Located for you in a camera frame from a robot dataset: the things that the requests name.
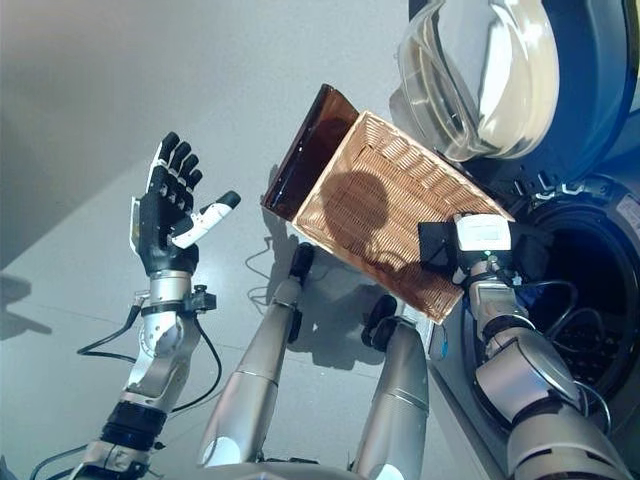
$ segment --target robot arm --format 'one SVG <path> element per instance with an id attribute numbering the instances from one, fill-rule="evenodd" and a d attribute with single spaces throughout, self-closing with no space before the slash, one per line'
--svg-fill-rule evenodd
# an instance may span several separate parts
<path id="1" fill-rule="evenodd" d="M 118 403 L 89 444 L 72 479 L 142 477 L 149 451 L 189 375 L 191 354 L 201 336 L 197 314 L 215 308 L 206 287 L 191 290 L 198 263 L 195 242 L 240 201 L 228 192 L 193 214 L 193 188 L 202 178 L 191 147 L 170 133 L 151 163 L 147 191 L 132 202 L 131 246 L 150 279 L 142 308 L 138 358 Z"/>
<path id="2" fill-rule="evenodd" d="M 470 275 L 471 313 L 485 345 L 477 386 L 512 425 L 509 475 L 516 480 L 632 478 L 611 442 L 580 413 L 580 392 L 564 361 L 529 321 L 514 289 L 499 278 L 504 251 L 482 241 L 473 250 L 465 248 L 470 236 L 495 244 L 508 234 L 504 219 L 483 217 L 481 227 L 473 224 L 475 232 L 457 223 L 459 254 L 473 258 L 473 265 L 459 273 Z M 510 245 L 508 237 L 504 243 Z"/>

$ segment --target silver casing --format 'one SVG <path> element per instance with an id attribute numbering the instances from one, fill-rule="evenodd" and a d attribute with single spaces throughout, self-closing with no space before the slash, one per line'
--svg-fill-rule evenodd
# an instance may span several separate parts
<path id="1" fill-rule="evenodd" d="M 486 272 L 486 262 L 472 275 Z M 477 368 L 478 386 L 492 405 L 514 422 L 507 446 L 508 471 L 516 480 L 558 478 L 632 478 L 611 442 L 579 413 L 580 394 L 562 357 L 529 322 L 514 290 L 498 280 L 480 280 L 469 288 L 476 334 L 485 342 L 486 361 Z M 509 316 L 526 326 L 506 327 L 483 338 L 495 318 Z M 540 410 L 519 420 L 518 414 L 539 400 L 560 398 L 557 411 Z"/>
<path id="2" fill-rule="evenodd" d="M 191 291 L 191 275 L 163 271 L 151 276 L 150 306 L 182 301 Z M 191 355 L 200 341 L 192 317 L 175 311 L 143 315 L 140 351 L 121 401 L 169 413 L 189 376 Z"/>
<path id="3" fill-rule="evenodd" d="M 480 275 L 487 271 L 489 271 L 488 263 L 478 262 L 471 268 L 471 276 Z M 469 309 L 476 320 L 476 335 L 480 340 L 484 340 L 482 332 L 487 324 L 502 316 L 508 315 L 518 318 L 534 328 L 529 321 L 529 312 L 516 301 L 513 288 L 498 279 L 481 280 L 473 282 L 469 286 Z"/>
<path id="4" fill-rule="evenodd" d="M 565 472 L 585 472 L 590 478 L 633 478 L 611 442 L 569 406 L 519 423 L 509 436 L 507 451 L 509 472 L 516 480 Z"/>
<path id="5" fill-rule="evenodd" d="M 399 323 L 389 340 L 352 471 L 369 479 L 419 479 L 429 415 L 420 335 Z"/>
<path id="6" fill-rule="evenodd" d="M 260 327 L 211 414 L 198 453 L 199 465 L 213 467 L 258 458 L 273 416 L 300 291 L 300 283 L 293 278 L 276 289 Z"/>
<path id="7" fill-rule="evenodd" d="M 333 467 L 287 462 L 221 465 L 211 474 L 215 480 L 364 480 L 355 473 Z"/>
<path id="8" fill-rule="evenodd" d="M 191 275 L 167 270 L 151 276 L 149 305 L 182 301 L 191 291 Z M 200 340 L 193 317 L 175 311 L 143 314 L 140 351 L 120 402 L 131 402 L 169 413 L 189 375 L 191 354 Z M 89 444 L 70 478 L 83 478 L 85 467 L 126 472 L 131 464 L 148 465 L 149 454 L 102 440 Z"/>
<path id="9" fill-rule="evenodd" d="M 571 373 L 540 333 L 509 328 L 491 339 L 487 352 L 490 358 L 476 370 L 476 380 L 509 422 L 527 406 L 548 398 L 550 391 L 579 408 L 580 393 Z"/>

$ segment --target wire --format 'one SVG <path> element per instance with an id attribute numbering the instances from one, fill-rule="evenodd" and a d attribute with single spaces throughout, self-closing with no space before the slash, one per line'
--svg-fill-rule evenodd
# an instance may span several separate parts
<path id="1" fill-rule="evenodd" d="M 596 398 L 596 400 L 598 400 L 598 403 L 600 403 L 600 406 L 602 407 L 602 411 L 604 412 L 604 419 L 605 419 L 604 429 L 603 429 L 604 434 L 607 437 L 611 436 L 611 412 L 609 411 L 609 405 L 607 405 L 607 401 L 592 386 L 587 385 L 586 383 L 579 382 L 578 380 L 574 380 L 574 383 L 578 385 L 580 388 L 584 389 L 586 392 L 593 395 Z"/>
<path id="2" fill-rule="evenodd" d="M 260 270 L 258 270 L 256 268 L 252 267 L 251 265 L 249 265 L 249 262 L 251 260 L 253 260 L 254 258 L 258 258 L 260 255 L 264 255 L 269 250 L 271 250 L 271 242 L 272 241 L 273 241 L 272 237 L 264 237 L 264 242 L 267 244 L 267 248 L 265 248 L 264 250 L 260 250 L 258 253 L 254 253 L 253 255 L 247 257 L 246 260 L 244 261 L 245 267 L 247 267 L 249 270 L 251 270 L 256 275 L 260 275 L 262 278 L 264 278 L 266 280 L 269 280 L 269 276 L 265 275 Z"/>
<path id="3" fill-rule="evenodd" d="M 567 304 L 567 307 L 564 309 L 562 314 L 557 318 L 557 320 L 553 322 L 551 326 L 547 328 L 547 330 L 544 333 L 544 336 L 547 339 L 549 339 L 549 341 L 551 341 L 555 347 L 569 353 L 584 353 L 585 351 L 587 352 L 596 351 L 602 346 L 602 343 L 604 342 L 604 339 L 606 336 L 602 316 L 600 315 L 600 312 L 598 312 L 597 310 L 591 307 L 583 307 L 575 310 L 578 304 L 578 289 L 572 282 L 569 282 L 567 280 L 541 280 L 538 282 L 529 282 L 522 285 L 513 285 L 511 280 L 508 277 L 506 277 L 504 273 L 502 275 L 499 275 L 500 272 L 501 270 L 496 272 L 496 274 L 498 274 L 497 276 L 500 278 L 501 281 L 503 281 L 505 284 L 507 284 L 508 286 L 512 287 L 515 290 L 516 295 L 518 295 L 518 298 L 520 298 L 520 300 L 523 300 L 523 299 L 518 294 L 518 290 L 526 290 L 530 288 L 539 288 L 539 287 L 548 287 L 548 286 L 564 286 L 569 289 L 570 297 L 569 297 L 569 303 Z M 592 348 L 588 350 L 582 350 L 582 349 L 578 350 L 558 342 L 556 338 L 558 337 L 560 332 L 562 332 L 562 330 L 567 325 L 569 325 L 569 323 L 571 323 L 575 318 L 577 318 L 578 315 L 586 312 L 589 312 L 593 315 L 592 318 L 595 321 L 596 328 L 598 329 L 599 336 L 597 338 L 596 345 L 594 345 Z"/>
<path id="4" fill-rule="evenodd" d="M 85 448 L 87 448 L 87 445 L 89 445 L 89 444 L 85 443 L 84 445 L 82 445 L 80 447 L 72 448 L 70 450 L 66 450 L 66 451 L 58 453 L 56 455 L 52 455 L 49 458 L 45 458 L 43 461 L 41 461 L 38 465 L 36 465 L 33 468 L 33 470 L 31 471 L 31 475 L 29 475 L 29 480 L 35 480 L 35 478 L 38 476 L 38 473 L 40 472 L 40 470 L 42 470 L 44 467 L 49 465 L 51 462 L 55 462 L 56 460 L 60 460 L 61 458 L 68 457 L 69 455 L 73 455 L 74 453 L 80 453 Z"/>
<path id="5" fill-rule="evenodd" d="M 582 401 L 582 414 L 585 417 L 589 416 L 589 397 L 587 397 L 587 391 L 578 385 L 580 390 L 580 400 Z"/>
<path id="6" fill-rule="evenodd" d="M 63 470 L 60 473 L 56 473 L 55 475 L 50 476 L 47 480 L 59 480 L 60 478 L 64 478 L 73 472 L 73 468 L 69 468 L 67 470 Z"/>
<path id="7" fill-rule="evenodd" d="M 218 384 L 220 383 L 220 378 L 222 378 L 222 362 L 220 361 L 220 356 L 218 355 L 218 352 L 216 351 L 216 348 L 213 346 L 213 343 L 211 342 L 211 340 L 209 339 L 209 337 L 207 336 L 205 331 L 202 329 L 202 325 L 200 325 L 200 322 L 198 321 L 197 317 L 194 317 L 193 321 L 194 321 L 194 323 L 196 325 L 196 328 L 200 332 L 200 335 L 202 335 L 202 338 L 204 339 L 205 343 L 209 347 L 209 350 L 211 350 L 211 354 L 213 355 L 213 358 L 215 358 L 215 360 L 216 360 L 216 364 L 218 365 L 218 374 L 216 375 L 216 380 L 213 382 L 213 385 L 211 386 L 211 388 L 209 388 L 209 390 L 207 390 L 205 393 L 200 395 L 195 400 L 192 400 L 192 401 L 190 401 L 188 403 L 185 403 L 184 405 L 180 405 L 179 407 L 174 408 L 173 410 L 171 410 L 172 413 L 173 412 L 179 412 L 179 411 L 184 410 L 186 408 L 192 407 L 196 403 L 199 403 L 202 400 L 204 400 L 205 398 L 207 398 L 218 387 Z"/>
<path id="8" fill-rule="evenodd" d="M 568 347 L 566 345 L 563 345 L 562 343 L 558 342 L 556 340 L 556 338 L 558 337 L 558 335 L 560 334 L 560 332 L 562 331 L 562 328 L 566 327 L 573 319 L 575 319 L 576 317 L 578 317 L 578 315 L 582 314 L 582 313 L 586 313 L 589 312 L 591 313 L 591 315 L 593 315 L 593 320 L 595 320 L 596 323 L 596 328 L 598 329 L 598 338 L 596 341 L 596 344 L 590 348 L 589 350 L 578 350 L 575 348 L 571 348 Z M 585 351 L 588 352 L 593 352 L 593 351 L 597 351 L 600 349 L 600 347 L 602 346 L 602 343 L 604 342 L 604 338 L 605 338 L 605 330 L 604 330 L 604 322 L 602 320 L 602 315 L 600 315 L 600 312 L 598 312 L 597 310 L 590 308 L 590 307 L 584 307 L 584 308 L 579 308 L 577 310 L 574 310 L 573 312 L 571 312 L 569 315 L 567 315 L 564 319 L 564 325 L 562 326 L 562 328 L 560 330 L 556 330 L 555 333 L 553 334 L 547 334 L 546 337 L 551 340 L 553 342 L 553 344 L 558 347 L 560 350 L 564 350 L 566 352 L 570 352 L 570 353 L 582 353 Z"/>
<path id="9" fill-rule="evenodd" d="M 549 286 L 564 286 L 569 289 L 569 303 L 567 308 L 562 312 L 562 314 L 558 317 L 558 319 L 553 322 L 553 324 L 547 329 L 545 332 L 545 336 L 549 337 L 551 335 L 557 335 L 560 330 L 562 330 L 566 325 L 566 318 L 569 316 L 571 311 L 576 308 L 578 303 L 578 289 L 576 286 L 568 282 L 566 280 L 541 280 L 539 282 L 529 282 L 524 283 L 522 285 L 514 285 L 513 288 L 515 290 L 525 290 L 529 288 L 538 288 L 538 287 L 549 287 Z"/>
<path id="10" fill-rule="evenodd" d="M 136 321 L 136 318 L 138 317 L 138 314 L 140 313 L 140 309 L 142 308 L 142 301 L 143 300 L 136 300 L 136 303 L 131 305 L 131 309 L 129 310 L 129 315 L 127 316 L 127 319 L 124 322 L 124 325 L 120 327 L 119 330 L 113 332 L 111 335 L 108 335 L 96 342 L 93 342 L 90 345 L 87 345 L 86 347 L 82 347 L 76 353 L 78 355 L 84 355 L 85 357 L 115 358 L 116 360 L 124 360 L 125 362 L 136 363 L 136 359 L 128 355 L 121 355 L 119 353 L 111 353 L 111 352 L 93 352 L 92 350 L 115 340 L 116 338 L 118 338 L 119 336 L 127 332 L 133 326 L 134 322 Z"/>

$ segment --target washing machine drum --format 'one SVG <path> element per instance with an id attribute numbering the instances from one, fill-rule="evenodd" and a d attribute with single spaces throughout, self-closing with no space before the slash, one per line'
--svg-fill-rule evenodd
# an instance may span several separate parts
<path id="1" fill-rule="evenodd" d="M 597 192 L 560 196 L 521 221 L 553 234 L 544 278 L 572 282 L 579 292 L 574 312 L 594 309 L 602 317 L 605 338 L 600 343 L 589 311 L 582 320 L 576 315 L 557 341 L 568 347 L 560 353 L 574 378 L 613 399 L 640 346 L 640 204 L 635 192 L 611 179 L 596 177 L 590 183 Z M 547 287 L 530 308 L 532 320 L 544 331 L 568 300 L 565 289 Z"/>

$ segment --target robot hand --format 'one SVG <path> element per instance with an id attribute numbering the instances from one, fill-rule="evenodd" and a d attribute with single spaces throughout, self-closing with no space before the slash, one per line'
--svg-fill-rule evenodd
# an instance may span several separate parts
<path id="1" fill-rule="evenodd" d="M 194 170 L 197 164 L 191 146 L 170 132 L 151 162 L 146 193 L 133 199 L 131 248 L 148 276 L 162 270 L 193 274 L 198 264 L 195 242 L 240 202 L 240 196 L 229 191 L 193 213 L 193 189 L 202 179 L 202 172 Z"/>

